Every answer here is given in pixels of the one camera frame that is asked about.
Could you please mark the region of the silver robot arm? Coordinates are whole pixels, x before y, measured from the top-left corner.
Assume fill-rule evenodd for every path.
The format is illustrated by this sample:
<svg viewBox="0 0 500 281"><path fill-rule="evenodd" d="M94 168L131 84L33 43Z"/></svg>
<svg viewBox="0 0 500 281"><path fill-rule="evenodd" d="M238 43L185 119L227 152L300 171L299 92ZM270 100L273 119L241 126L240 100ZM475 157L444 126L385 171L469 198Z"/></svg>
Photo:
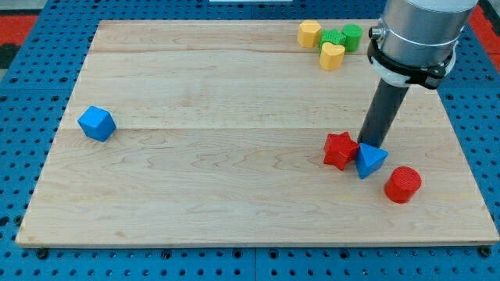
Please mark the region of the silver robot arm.
<svg viewBox="0 0 500 281"><path fill-rule="evenodd" d="M367 56L392 87L436 89L452 71L455 49L477 0L387 0L370 28Z"/></svg>

